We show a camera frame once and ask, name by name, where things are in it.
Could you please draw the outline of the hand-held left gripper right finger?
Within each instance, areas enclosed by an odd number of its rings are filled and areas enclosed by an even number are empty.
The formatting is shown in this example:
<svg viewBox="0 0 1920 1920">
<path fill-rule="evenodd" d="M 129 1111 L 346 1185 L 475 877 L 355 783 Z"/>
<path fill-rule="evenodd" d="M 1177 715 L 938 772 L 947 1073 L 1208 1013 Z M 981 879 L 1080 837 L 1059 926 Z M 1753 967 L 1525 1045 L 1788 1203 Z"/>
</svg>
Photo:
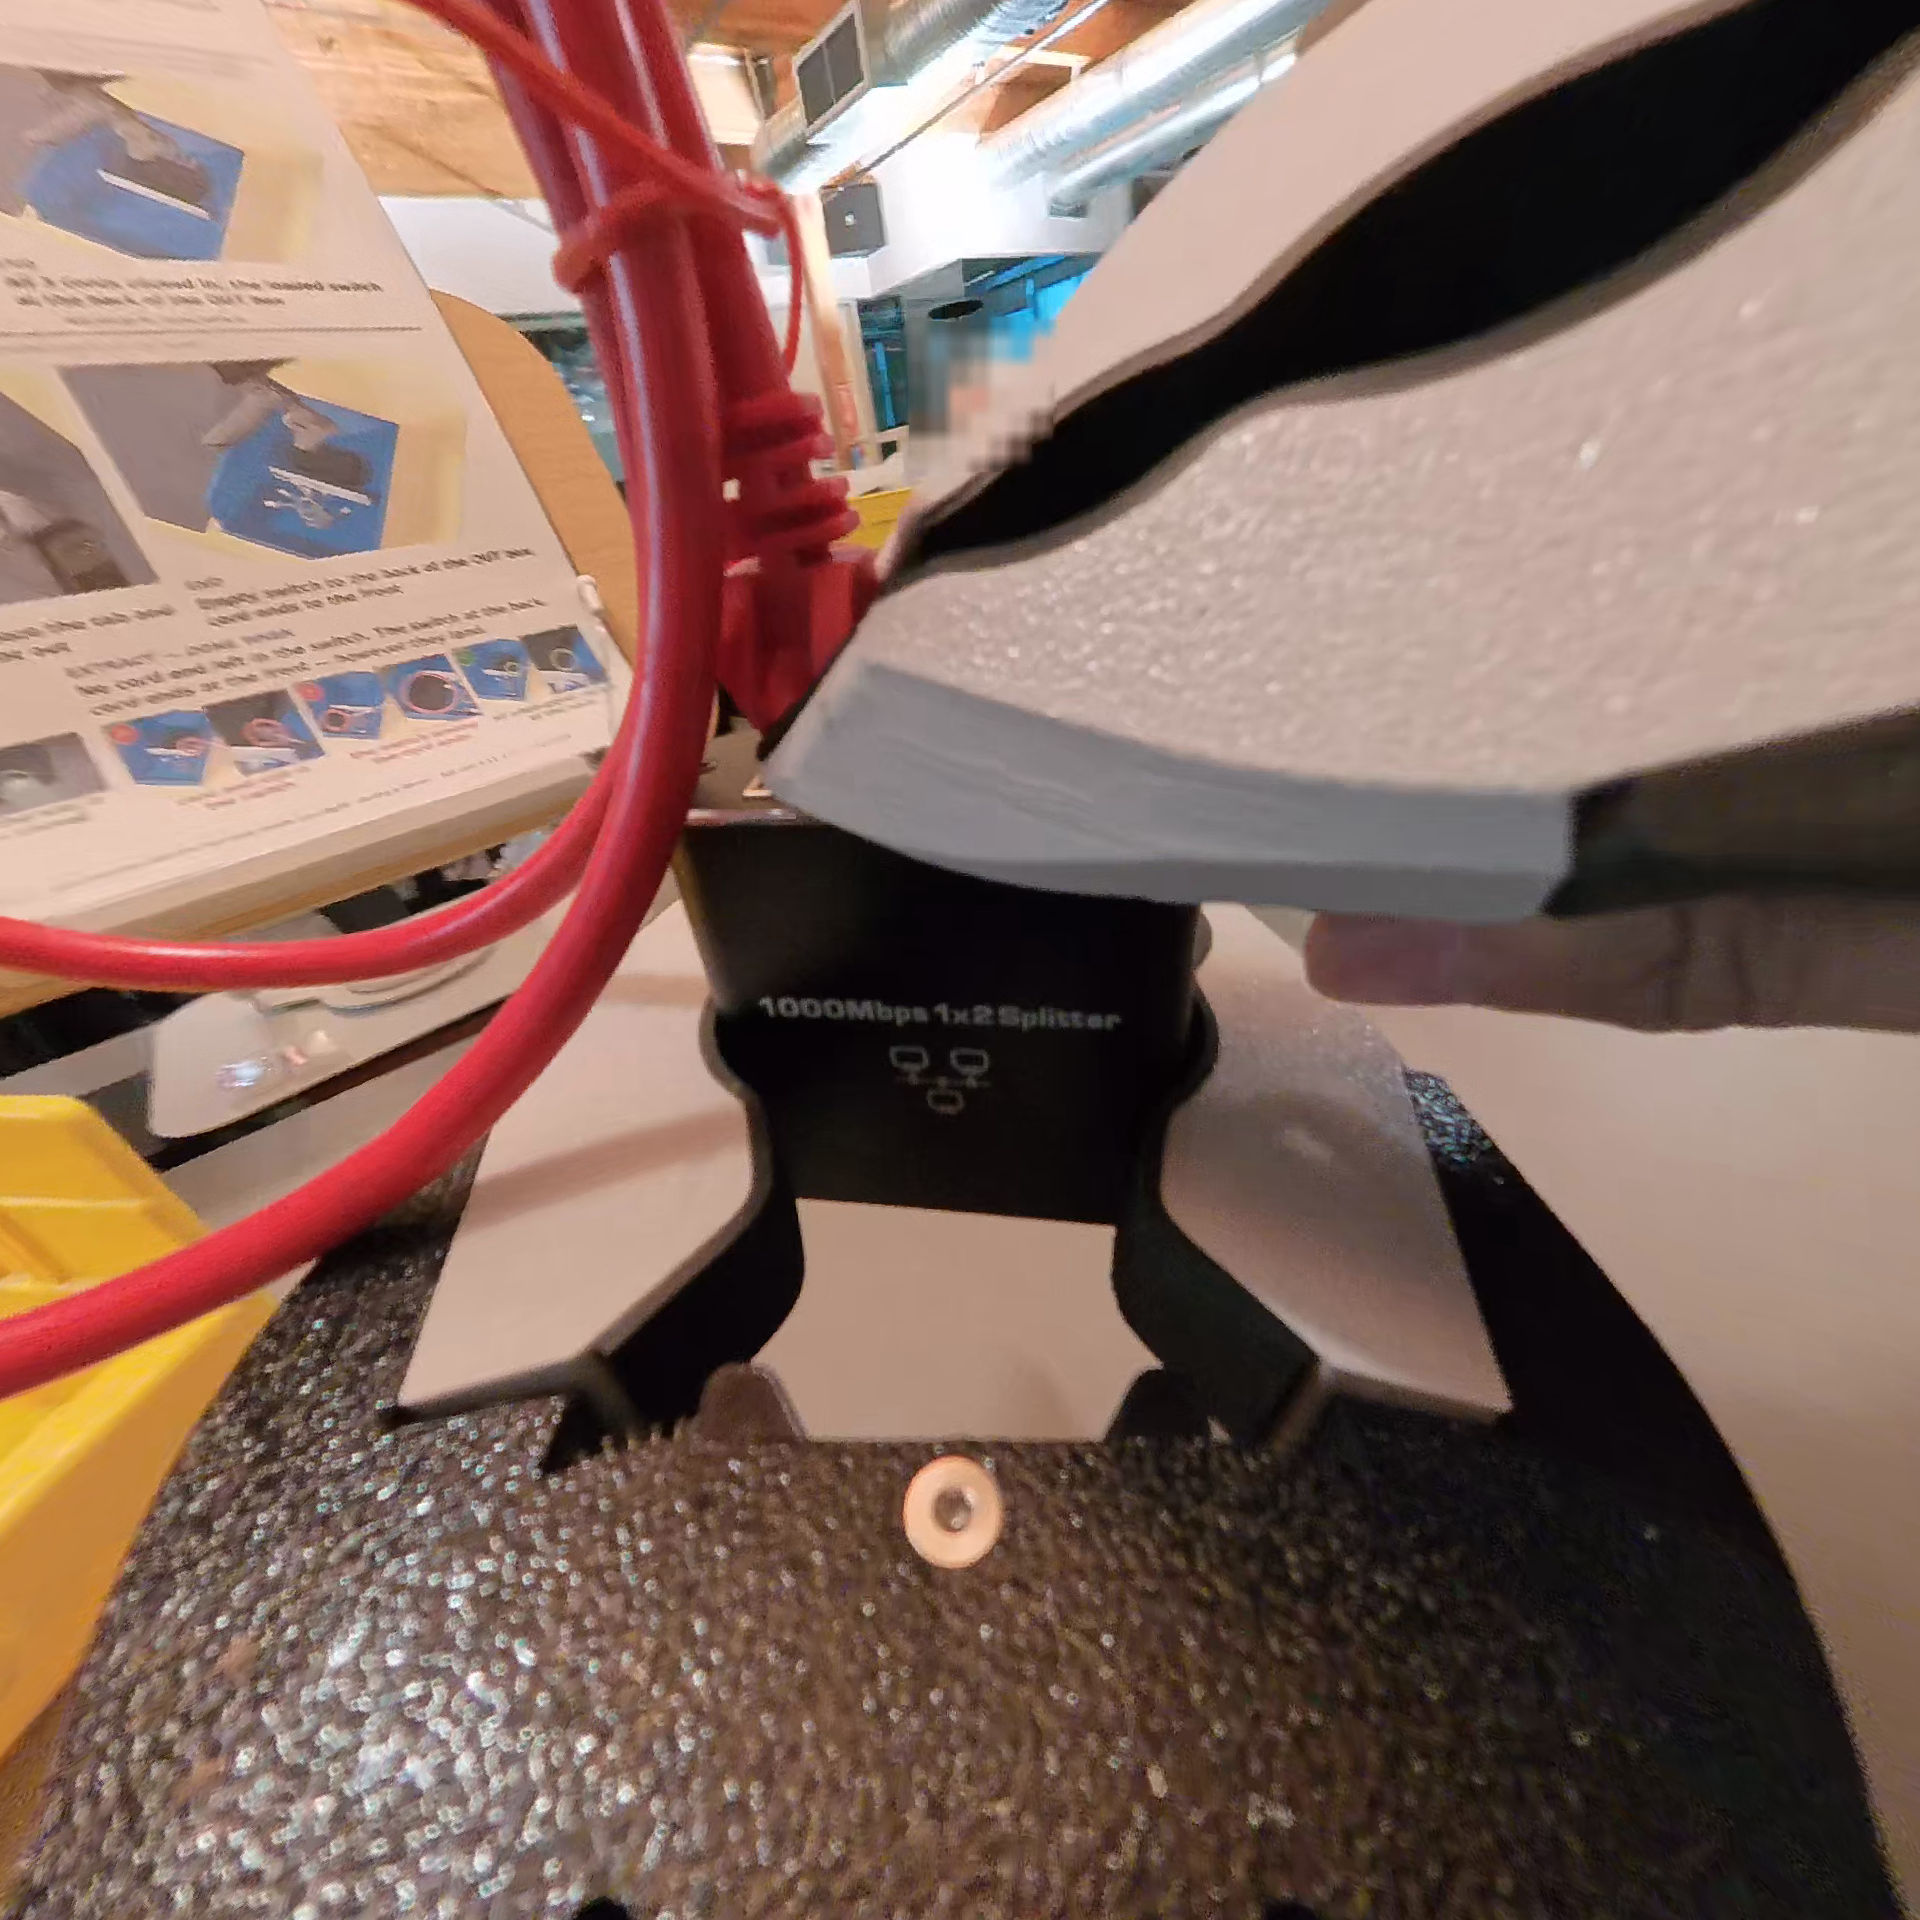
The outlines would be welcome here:
<svg viewBox="0 0 1920 1920">
<path fill-rule="evenodd" d="M 1300 1439 L 1332 1401 L 1512 1408 L 1402 1056 L 1243 905 L 1204 911 L 1192 1056 L 1118 1225 L 1118 1308 L 1212 1432 Z"/>
</svg>

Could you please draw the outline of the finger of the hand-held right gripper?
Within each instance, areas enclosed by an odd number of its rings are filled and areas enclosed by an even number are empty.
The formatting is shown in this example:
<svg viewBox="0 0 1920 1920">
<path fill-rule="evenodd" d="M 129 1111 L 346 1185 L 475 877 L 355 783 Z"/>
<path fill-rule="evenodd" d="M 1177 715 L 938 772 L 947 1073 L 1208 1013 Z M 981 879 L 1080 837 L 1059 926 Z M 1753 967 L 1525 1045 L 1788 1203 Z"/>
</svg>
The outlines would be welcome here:
<svg viewBox="0 0 1920 1920">
<path fill-rule="evenodd" d="M 1916 62 L 1581 309 L 906 583 L 782 805 L 993 879 L 1545 913 L 1598 783 L 1916 708 Z"/>
<path fill-rule="evenodd" d="M 889 573 L 1044 551 L 1272 400 L 1581 309 L 1913 47 L 1916 4 L 1356 6 L 1107 253 Z"/>
</svg>

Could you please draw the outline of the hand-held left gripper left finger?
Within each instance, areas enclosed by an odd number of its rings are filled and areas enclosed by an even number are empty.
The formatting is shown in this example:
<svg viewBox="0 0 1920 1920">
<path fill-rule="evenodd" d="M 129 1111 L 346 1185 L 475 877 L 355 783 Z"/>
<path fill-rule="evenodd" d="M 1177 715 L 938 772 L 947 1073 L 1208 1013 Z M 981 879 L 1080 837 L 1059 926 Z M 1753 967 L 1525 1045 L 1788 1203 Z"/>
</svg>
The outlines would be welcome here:
<svg viewBox="0 0 1920 1920">
<path fill-rule="evenodd" d="M 393 1409 L 558 1397 L 670 1427 L 769 1345 L 800 1284 L 796 1192 L 673 903 L 491 1128 Z"/>
</svg>

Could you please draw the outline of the black ethernet splitter box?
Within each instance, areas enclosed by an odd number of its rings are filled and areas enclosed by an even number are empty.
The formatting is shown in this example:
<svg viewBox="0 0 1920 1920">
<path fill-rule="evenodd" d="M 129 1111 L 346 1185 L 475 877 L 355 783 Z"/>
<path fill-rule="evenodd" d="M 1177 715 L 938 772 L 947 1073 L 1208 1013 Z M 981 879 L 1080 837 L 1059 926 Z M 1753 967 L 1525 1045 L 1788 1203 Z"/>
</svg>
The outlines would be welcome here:
<svg viewBox="0 0 1920 1920">
<path fill-rule="evenodd" d="M 677 877 L 782 1189 L 1120 1225 L 1198 1048 L 1196 905 L 981 879 L 744 806 L 689 815 Z"/>
</svg>

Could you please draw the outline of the yellow plastic bin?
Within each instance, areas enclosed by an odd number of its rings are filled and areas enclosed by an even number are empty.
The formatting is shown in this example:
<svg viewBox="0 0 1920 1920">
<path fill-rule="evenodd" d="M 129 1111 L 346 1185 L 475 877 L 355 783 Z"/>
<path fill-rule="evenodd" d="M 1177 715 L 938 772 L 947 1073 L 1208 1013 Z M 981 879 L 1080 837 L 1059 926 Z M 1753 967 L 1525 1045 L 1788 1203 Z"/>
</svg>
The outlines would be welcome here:
<svg viewBox="0 0 1920 1920">
<path fill-rule="evenodd" d="M 56 1305 L 201 1238 L 192 1206 L 90 1103 L 3 1100 L 3 1313 Z M 260 1289 L 3 1401 L 3 1748 L 81 1669 L 157 1488 L 277 1311 Z"/>
</svg>

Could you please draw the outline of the person's right hand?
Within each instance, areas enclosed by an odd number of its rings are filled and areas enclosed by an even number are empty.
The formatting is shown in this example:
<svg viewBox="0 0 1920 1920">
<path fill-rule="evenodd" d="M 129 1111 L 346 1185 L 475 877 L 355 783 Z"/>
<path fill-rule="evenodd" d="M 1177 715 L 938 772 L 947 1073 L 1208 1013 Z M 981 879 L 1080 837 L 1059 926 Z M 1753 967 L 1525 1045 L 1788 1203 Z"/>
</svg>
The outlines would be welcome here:
<svg viewBox="0 0 1920 1920">
<path fill-rule="evenodd" d="M 1918 1030 L 1918 907 L 1898 900 L 1729 896 L 1507 926 L 1321 913 L 1304 963 L 1316 992 L 1360 1006 L 1661 1035 Z"/>
</svg>

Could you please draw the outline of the wooden instruction board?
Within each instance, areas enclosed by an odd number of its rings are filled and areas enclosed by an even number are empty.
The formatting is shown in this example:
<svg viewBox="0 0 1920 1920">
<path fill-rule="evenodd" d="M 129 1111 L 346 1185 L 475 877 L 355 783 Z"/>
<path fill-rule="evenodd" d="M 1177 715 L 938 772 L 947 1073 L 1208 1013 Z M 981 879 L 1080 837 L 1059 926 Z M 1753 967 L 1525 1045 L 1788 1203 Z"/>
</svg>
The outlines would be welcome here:
<svg viewBox="0 0 1920 1920">
<path fill-rule="evenodd" d="M 633 560 L 561 377 L 446 295 L 5 288 L 5 919 L 264 928 L 553 823 Z"/>
</svg>

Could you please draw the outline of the printed instruction sheet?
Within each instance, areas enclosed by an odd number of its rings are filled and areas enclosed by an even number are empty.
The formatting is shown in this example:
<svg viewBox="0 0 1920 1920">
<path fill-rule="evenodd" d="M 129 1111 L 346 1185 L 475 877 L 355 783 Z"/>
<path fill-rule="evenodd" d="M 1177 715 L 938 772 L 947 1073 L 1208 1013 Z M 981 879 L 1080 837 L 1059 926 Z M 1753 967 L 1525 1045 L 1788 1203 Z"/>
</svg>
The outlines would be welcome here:
<svg viewBox="0 0 1920 1920">
<path fill-rule="evenodd" d="M 562 811 L 627 668 L 264 4 L 3 4 L 3 899 L 124 931 Z"/>
</svg>

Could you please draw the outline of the silver ventilation duct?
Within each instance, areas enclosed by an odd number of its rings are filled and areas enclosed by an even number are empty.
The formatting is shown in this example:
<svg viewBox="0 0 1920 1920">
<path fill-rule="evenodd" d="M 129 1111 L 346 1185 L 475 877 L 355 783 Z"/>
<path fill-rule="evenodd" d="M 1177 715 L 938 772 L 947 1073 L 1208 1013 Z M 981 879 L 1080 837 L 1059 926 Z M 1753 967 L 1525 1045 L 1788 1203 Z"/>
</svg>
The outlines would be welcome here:
<svg viewBox="0 0 1920 1920">
<path fill-rule="evenodd" d="M 1177 4 L 989 132 L 989 175 L 1022 179 L 1293 43 L 1332 6 Z M 753 169 L 794 191 L 873 175 L 1060 53 L 1116 4 L 838 4 L 792 57 L 794 93 L 757 129 Z M 1024 129 L 1028 112 L 1041 117 Z"/>
</svg>

